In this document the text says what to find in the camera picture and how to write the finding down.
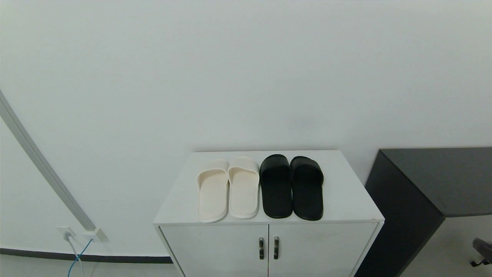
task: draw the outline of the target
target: slide sandal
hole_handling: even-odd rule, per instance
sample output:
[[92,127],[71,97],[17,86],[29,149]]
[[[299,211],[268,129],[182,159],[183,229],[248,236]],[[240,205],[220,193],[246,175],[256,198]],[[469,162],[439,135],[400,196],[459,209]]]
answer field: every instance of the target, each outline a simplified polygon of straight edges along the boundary
[[252,218],[258,212],[258,164],[249,157],[237,157],[227,170],[229,213],[235,218]]
[[261,163],[261,194],[267,216],[285,218],[292,214],[291,179],[292,173],[285,156],[271,155]]
[[198,218],[209,223],[221,220],[227,213],[229,163],[213,160],[203,166],[198,174]]
[[297,156],[292,168],[292,199],[294,213],[305,220],[319,220],[323,216],[323,173],[318,163]]

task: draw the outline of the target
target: electrical socket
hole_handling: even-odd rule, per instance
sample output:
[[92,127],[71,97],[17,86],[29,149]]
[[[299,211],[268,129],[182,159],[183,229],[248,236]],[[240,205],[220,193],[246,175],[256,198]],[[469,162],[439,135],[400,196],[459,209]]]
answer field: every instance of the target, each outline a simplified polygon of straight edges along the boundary
[[108,240],[101,228],[96,228],[92,232],[84,232],[84,237],[88,240],[92,240],[93,242],[105,242]]
[[65,235],[65,232],[69,232],[71,237],[75,236],[75,233],[68,226],[57,226],[57,229],[62,235]]

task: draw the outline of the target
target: cabinet door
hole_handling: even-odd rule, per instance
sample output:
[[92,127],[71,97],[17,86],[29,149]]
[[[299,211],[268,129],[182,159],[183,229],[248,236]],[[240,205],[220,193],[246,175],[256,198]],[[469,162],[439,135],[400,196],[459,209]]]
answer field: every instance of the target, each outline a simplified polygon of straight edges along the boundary
[[349,277],[375,227],[376,223],[270,225],[269,277]]
[[[266,277],[268,225],[161,226],[186,277]],[[259,255],[264,239],[264,258]]]

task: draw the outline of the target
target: floor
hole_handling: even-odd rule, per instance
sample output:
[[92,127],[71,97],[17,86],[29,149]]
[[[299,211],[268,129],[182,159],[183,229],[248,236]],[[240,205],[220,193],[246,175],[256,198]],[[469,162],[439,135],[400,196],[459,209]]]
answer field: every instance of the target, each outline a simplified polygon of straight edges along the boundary
[[[71,261],[0,255],[1,277],[64,277]],[[85,277],[178,277],[173,264],[119,264],[84,262]],[[82,277],[78,262],[70,277]]]

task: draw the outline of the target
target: table top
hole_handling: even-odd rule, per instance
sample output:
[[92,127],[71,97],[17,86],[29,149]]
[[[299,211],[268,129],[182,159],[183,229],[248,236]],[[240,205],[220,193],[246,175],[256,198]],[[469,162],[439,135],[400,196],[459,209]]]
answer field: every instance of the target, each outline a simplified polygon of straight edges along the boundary
[[381,152],[446,217],[492,214],[492,147]]
[[[198,220],[198,185],[196,178],[201,166],[213,159],[231,161],[237,156],[247,156],[261,165],[272,154],[282,154],[288,161],[295,156],[306,156],[318,162],[323,174],[323,217],[307,221],[292,213],[288,218],[273,219],[263,211],[261,189],[258,214],[250,219],[237,219],[229,213],[220,221],[201,223]],[[237,151],[194,152],[185,162],[174,186],[155,217],[154,225],[239,225],[288,223],[350,223],[382,222],[383,215],[372,201],[349,163],[339,150],[296,151]]]

